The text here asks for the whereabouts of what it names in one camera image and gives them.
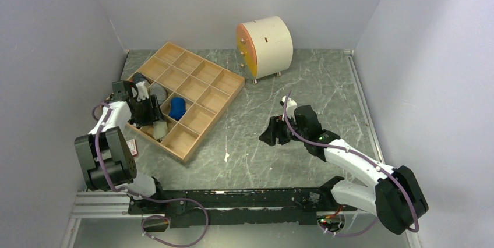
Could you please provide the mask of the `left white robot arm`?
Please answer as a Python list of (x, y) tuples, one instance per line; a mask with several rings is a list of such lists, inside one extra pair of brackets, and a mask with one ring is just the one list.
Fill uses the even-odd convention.
[(152, 213), (165, 209), (166, 196), (156, 178), (141, 174), (122, 133), (127, 123), (153, 125), (164, 120), (157, 97), (144, 82), (112, 83), (112, 94), (100, 104), (102, 114), (87, 135), (75, 139), (75, 151), (89, 190), (125, 192)]

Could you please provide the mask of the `blue underwear white trim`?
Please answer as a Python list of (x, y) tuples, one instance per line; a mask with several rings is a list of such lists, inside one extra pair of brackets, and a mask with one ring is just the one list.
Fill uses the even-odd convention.
[(186, 101), (181, 97), (174, 97), (170, 100), (170, 111), (168, 116), (179, 121), (186, 113)]

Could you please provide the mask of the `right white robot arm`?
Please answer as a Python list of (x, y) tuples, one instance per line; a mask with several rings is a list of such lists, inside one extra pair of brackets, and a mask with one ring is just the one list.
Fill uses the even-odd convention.
[(370, 213), (390, 232), (418, 231), (418, 220), (429, 210), (411, 169), (378, 162), (351, 147), (339, 135), (322, 127), (310, 105), (289, 101), (283, 114), (272, 116), (259, 140), (269, 146), (298, 141), (307, 152), (346, 170), (360, 184), (335, 176), (320, 187), (327, 210), (351, 206)]

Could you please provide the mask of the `cream cloth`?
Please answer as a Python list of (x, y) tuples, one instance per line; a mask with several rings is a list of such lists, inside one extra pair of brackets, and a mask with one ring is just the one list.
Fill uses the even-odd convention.
[(166, 121), (155, 121), (153, 123), (153, 138), (162, 141), (168, 134), (168, 124)]

